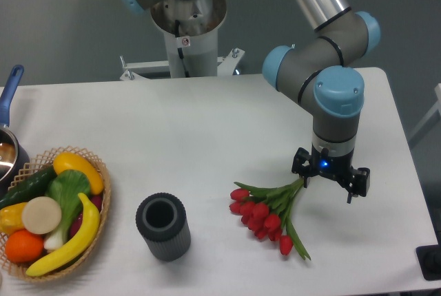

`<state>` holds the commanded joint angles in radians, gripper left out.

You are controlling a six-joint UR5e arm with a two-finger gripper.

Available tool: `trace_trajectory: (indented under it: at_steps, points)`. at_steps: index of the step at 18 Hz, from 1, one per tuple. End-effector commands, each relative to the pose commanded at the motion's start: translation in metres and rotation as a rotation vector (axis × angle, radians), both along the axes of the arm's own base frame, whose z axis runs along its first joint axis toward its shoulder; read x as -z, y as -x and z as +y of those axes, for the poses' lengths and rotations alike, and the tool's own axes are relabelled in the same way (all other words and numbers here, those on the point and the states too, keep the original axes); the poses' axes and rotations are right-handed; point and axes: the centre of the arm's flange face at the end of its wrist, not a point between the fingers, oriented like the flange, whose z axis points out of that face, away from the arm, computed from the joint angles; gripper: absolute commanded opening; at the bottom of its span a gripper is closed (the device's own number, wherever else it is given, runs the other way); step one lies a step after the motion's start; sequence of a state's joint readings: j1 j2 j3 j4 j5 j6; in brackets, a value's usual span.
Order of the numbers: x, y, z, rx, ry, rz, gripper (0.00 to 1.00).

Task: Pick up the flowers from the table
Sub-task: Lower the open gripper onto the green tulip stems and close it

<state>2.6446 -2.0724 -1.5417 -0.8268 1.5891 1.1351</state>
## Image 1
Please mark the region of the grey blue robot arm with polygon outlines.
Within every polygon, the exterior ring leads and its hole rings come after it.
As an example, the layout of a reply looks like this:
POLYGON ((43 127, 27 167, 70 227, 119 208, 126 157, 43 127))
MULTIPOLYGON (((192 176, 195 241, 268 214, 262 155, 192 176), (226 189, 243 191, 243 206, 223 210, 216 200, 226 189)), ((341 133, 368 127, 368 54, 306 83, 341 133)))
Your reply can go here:
MULTIPOLYGON (((173 78, 218 76, 218 29, 225 0, 122 0, 134 13, 149 11, 163 33, 173 78)), ((380 26, 347 0, 297 0, 317 37, 302 49, 274 48, 265 58, 265 80, 313 118, 311 149, 299 149, 292 171, 301 178, 337 182, 348 196, 366 196, 370 171, 354 168, 353 152, 365 83, 351 64, 380 41, 380 26)))

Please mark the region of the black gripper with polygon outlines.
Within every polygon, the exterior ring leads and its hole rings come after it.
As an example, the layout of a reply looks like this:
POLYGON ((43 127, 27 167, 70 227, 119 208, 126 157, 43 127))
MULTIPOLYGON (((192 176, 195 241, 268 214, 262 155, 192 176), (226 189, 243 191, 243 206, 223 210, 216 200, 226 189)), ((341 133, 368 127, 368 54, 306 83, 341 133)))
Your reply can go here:
POLYGON ((294 155, 291 172, 298 174, 303 181, 303 187, 308 187, 309 178, 321 176, 336 181, 341 187, 346 187, 347 204, 354 197, 366 197, 370 187, 370 169, 352 167, 353 151, 344 156, 322 156, 316 150, 310 154, 299 147, 294 155))

